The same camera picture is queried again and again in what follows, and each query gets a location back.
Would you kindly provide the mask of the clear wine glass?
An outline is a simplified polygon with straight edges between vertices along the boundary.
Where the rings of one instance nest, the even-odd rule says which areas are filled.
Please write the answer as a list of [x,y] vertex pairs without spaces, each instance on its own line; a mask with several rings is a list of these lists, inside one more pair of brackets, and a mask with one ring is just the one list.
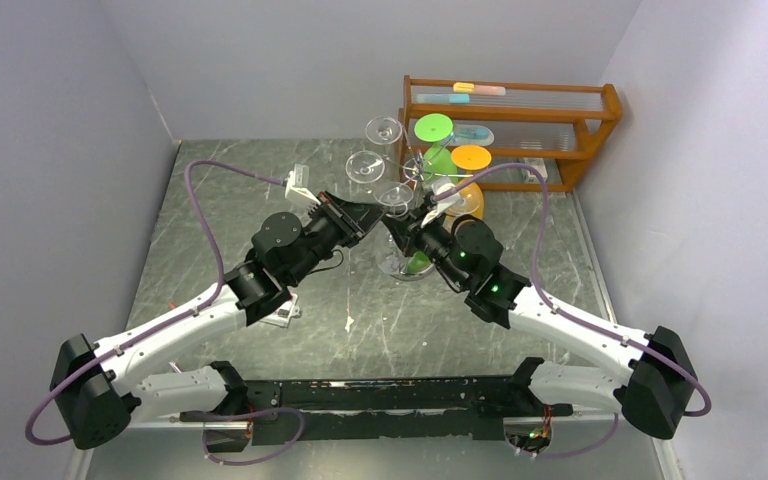
[[[386,219],[400,219],[410,210],[413,191],[398,182],[386,181],[376,186],[374,198],[386,210]],[[399,278],[406,271],[407,260],[384,224],[375,229],[374,253],[376,263],[386,274]]]
[[351,154],[345,163],[347,177],[358,184],[371,184],[381,179],[386,171],[383,157],[370,150]]
[[379,116],[365,126],[366,138],[376,145],[391,145],[399,141],[404,133],[402,124],[393,117]]

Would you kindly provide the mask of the wooden shelf rack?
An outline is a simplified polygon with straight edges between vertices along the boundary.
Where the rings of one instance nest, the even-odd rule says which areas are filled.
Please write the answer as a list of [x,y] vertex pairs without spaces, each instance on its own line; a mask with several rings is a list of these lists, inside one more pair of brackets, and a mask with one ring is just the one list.
[[[424,93],[454,93],[455,82],[498,85],[505,96],[470,95],[465,105],[416,104]],[[478,80],[403,80],[403,105],[398,118],[409,135],[409,144],[426,150],[428,143],[414,135],[416,121],[440,113],[454,124],[488,127],[495,141],[487,147],[493,165],[539,157],[546,162],[549,189],[570,193],[593,164],[614,128],[623,118],[623,106],[615,87],[549,85]]]

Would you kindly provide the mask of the chrome wine glass rack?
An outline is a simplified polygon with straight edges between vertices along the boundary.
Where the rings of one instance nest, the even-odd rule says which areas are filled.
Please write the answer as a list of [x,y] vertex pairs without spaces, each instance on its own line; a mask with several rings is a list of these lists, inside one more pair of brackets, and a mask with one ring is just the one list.
[[[381,177],[381,179],[378,180],[377,182],[374,182],[371,184],[362,184],[362,185],[372,185],[373,187],[376,187],[380,185],[382,182],[391,181],[391,180],[386,180],[384,178],[385,174],[389,175],[393,172],[396,172],[395,174],[397,175],[398,179],[392,180],[392,182],[398,182],[400,184],[403,184],[409,187],[413,191],[413,199],[410,203],[410,206],[412,206],[415,203],[415,201],[419,201],[419,198],[420,198],[420,194],[416,192],[419,192],[420,190],[429,190],[432,183],[430,185],[426,185],[423,182],[423,179],[422,179],[422,166],[423,166],[422,154],[423,153],[412,150],[412,147],[409,144],[410,143],[409,135],[408,133],[406,133],[405,126],[403,124],[402,126],[404,128],[403,136],[396,143],[400,142],[401,140],[405,140],[407,153],[405,153],[404,163],[399,163],[399,161],[396,161],[390,158],[390,156],[386,153],[378,153],[376,151],[373,151],[380,154],[383,157],[386,165],[386,171],[384,175]],[[379,145],[379,146],[385,146],[385,147],[391,146],[395,148],[396,143],[391,145]],[[459,167],[458,167],[457,174],[443,176],[438,179],[448,177],[451,181],[463,180],[466,177],[462,177],[461,173],[462,172],[459,171]],[[465,190],[463,190],[461,193],[458,193],[458,196],[459,198],[457,199],[457,202],[452,206],[452,208],[450,208],[445,212],[445,215],[443,218],[444,220],[449,222],[446,225],[450,226],[451,220],[453,220],[453,218],[461,214],[467,214],[467,213],[472,214],[477,212],[477,216],[480,217],[481,215],[483,215],[484,199],[483,199],[483,193],[481,192],[479,187],[475,185],[467,186]],[[400,276],[397,279],[402,279],[404,281],[419,280],[428,276],[432,272],[432,264],[430,262],[427,262],[426,258],[421,254],[418,254],[412,259],[406,259],[406,260],[407,260],[407,265],[406,265],[405,274],[403,276]]]

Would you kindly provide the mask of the yellow pink eraser bar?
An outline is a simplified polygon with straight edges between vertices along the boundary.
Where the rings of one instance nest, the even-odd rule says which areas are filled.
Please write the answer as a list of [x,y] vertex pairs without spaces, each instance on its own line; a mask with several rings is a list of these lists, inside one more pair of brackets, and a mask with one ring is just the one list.
[[498,85],[483,85],[468,82],[455,82],[452,86],[454,93],[481,95],[481,96],[505,96],[506,88]]

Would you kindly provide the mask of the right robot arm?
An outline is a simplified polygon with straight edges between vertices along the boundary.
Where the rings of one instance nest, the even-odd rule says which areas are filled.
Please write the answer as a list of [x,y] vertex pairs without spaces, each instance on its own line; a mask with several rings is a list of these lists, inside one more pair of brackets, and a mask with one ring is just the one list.
[[538,335],[586,359],[586,367],[527,360],[509,389],[513,408],[536,413],[545,404],[574,404],[621,414],[642,433],[669,440],[688,409],[698,377],[680,336],[594,316],[547,294],[501,262],[490,227],[467,215],[446,229],[434,220],[383,221],[405,254],[420,252],[486,323]]

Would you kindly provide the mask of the green plastic wine glass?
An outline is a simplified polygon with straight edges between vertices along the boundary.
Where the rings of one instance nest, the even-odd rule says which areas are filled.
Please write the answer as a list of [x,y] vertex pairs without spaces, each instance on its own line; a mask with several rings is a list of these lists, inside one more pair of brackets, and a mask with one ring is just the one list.
[[416,138],[429,144],[422,154],[422,179],[426,185],[440,177],[458,173],[458,167],[452,161],[451,152],[447,148],[453,130],[453,121],[440,113],[424,115],[414,125]]

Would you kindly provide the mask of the blue bar on shelf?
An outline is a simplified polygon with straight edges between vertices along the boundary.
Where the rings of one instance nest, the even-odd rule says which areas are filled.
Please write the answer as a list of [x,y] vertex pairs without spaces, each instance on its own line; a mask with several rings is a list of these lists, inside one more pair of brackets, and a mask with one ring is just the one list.
[[416,104],[465,105],[470,102],[470,95],[465,93],[424,93],[413,98]]

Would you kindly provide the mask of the clear plastic card case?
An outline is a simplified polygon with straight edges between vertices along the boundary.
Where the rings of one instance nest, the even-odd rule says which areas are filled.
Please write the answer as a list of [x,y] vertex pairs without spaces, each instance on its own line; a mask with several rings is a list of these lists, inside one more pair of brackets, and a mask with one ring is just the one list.
[[298,297],[293,296],[290,300],[284,302],[274,312],[261,319],[262,322],[279,328],[288,328],[293,319],[299,318],[302,314],[298,305]]

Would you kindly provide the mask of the small white box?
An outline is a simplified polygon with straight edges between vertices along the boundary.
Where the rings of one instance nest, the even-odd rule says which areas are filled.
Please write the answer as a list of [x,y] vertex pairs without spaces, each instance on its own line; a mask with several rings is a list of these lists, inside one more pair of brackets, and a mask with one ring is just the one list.
[[522,157],[518,161],[526,165],[526,168],[522,171],[522,181],[526,184],[540,184],[541,182],[547,182],[549,180],[548,170],[546,162],[543,158],[539,157]]

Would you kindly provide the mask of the blue oval plate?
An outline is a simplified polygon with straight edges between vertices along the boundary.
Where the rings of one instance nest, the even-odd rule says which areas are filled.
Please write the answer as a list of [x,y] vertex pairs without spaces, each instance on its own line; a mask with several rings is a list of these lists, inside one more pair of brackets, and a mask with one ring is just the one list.
[[452,146],[475,145],[490,146],[495,141],[493,132],[486,126],[455,124],[452,132]]

